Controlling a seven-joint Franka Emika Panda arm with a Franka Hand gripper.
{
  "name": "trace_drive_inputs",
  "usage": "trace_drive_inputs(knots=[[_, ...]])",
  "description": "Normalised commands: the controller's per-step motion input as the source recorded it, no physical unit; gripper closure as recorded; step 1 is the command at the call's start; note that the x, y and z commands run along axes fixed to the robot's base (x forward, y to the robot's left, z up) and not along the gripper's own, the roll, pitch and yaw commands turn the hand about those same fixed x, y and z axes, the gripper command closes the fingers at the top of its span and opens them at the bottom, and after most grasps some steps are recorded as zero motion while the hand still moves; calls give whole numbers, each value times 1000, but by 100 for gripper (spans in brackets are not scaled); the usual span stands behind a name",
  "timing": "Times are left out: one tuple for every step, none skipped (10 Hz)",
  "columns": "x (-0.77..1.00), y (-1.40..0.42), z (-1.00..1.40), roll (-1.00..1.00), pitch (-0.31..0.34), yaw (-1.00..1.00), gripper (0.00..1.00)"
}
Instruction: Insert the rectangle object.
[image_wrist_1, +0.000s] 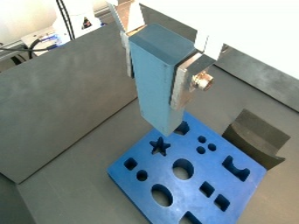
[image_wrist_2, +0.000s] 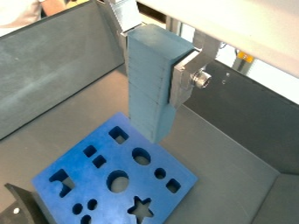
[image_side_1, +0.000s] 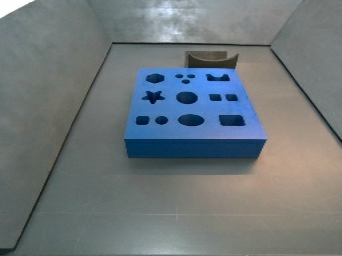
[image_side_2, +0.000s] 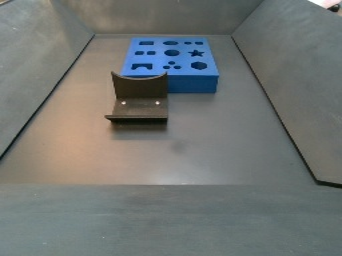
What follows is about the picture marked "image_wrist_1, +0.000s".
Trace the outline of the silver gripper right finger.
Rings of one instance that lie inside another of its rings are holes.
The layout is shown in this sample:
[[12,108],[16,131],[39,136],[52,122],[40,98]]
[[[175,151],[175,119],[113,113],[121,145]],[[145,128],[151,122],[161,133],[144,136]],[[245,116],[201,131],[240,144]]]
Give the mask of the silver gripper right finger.
[[195,52],[181,61],[175,71],[169,102],[175,110],[185,106],[196,89],[209,89],[213,77],[208,70],[219,59],[223,42],[213,35],[197,34],[193,47]]

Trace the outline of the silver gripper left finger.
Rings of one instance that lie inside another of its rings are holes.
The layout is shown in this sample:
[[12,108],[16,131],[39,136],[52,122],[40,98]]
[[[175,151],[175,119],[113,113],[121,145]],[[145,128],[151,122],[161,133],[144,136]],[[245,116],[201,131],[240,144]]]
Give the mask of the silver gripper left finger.
[[127,75],[133,78],[128,38],[145,27],[140,3],[139,0],[107,0],[107,5],[120,31],[121,44],[125,49]]

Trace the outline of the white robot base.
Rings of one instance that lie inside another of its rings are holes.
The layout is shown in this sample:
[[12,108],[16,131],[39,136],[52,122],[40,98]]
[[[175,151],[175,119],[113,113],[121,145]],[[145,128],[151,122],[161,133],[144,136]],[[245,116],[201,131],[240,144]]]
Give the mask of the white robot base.
[[56,18],[52,25],[21,38],[29,46],[35,40],[37,45],[60,46],[87,33],[95,31],[100,26],[96,18],[92,0],[49,0],[53,4]]

